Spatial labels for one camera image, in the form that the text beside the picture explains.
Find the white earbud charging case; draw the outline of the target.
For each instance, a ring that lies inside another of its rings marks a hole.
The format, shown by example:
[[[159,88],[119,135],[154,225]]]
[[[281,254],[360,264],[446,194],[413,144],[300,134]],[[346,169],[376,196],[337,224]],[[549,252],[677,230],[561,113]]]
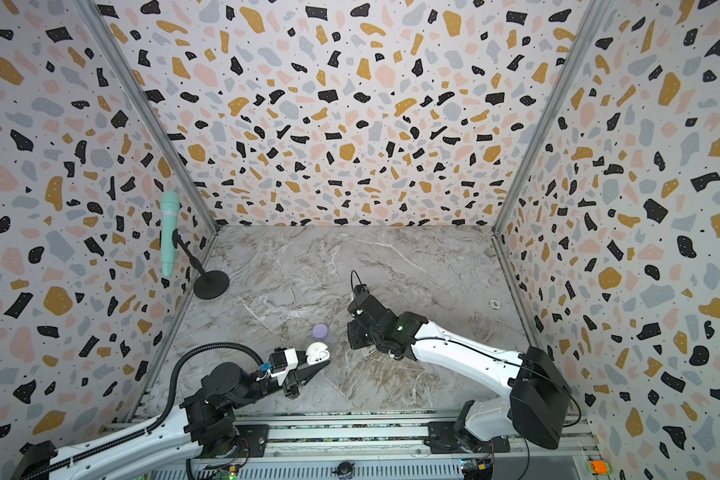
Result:
[[[317,365],[330,359],[328,346],[323,342],[313,342],[305,351],[308,365]]]

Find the purple earbud charging case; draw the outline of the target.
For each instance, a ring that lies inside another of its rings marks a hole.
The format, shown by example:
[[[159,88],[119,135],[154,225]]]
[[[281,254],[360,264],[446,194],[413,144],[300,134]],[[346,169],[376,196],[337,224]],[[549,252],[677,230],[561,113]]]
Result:
[[[312,336],[316,340],[324,340],[329,335],[329,327],[324,323],[318,323],[312,328]]]

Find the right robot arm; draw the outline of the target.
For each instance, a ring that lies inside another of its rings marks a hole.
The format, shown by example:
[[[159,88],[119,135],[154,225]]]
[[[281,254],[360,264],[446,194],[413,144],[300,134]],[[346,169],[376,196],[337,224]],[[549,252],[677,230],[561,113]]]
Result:
[[[490,401],[469,400],[444,433],[431,432],[432,450],[485,452],[490,441],[518,435],[535,446],[559,447],[572,390],[547,352],[530,346],[524,352],[477,343],[427,318],[386,308],[368,287],[352,288],[347,325],[350,347],[373,346],[401,361],[433,364],[465,376],[495,393]]]

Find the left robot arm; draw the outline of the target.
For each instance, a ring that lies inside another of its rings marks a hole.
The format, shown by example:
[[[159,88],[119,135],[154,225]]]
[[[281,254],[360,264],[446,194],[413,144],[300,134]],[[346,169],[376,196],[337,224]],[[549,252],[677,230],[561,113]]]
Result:
[[[234,362],[216,366],[201,380],[195,394],[178,402],[178,381],[184,365],[212,350],[233,350],[251,358],[255,368],[244,371]],[[330,362],[322,342],[305,350],[278,348],[268,358],[234,342],[195,347],[175,364],[162,412],[95,441],[58,448],[50,441],[28,446],[12,473],[14,479],[132,479],[172,461],[190,461],[232,445],[240,433],[236,410],[274,393],[298,397]]]

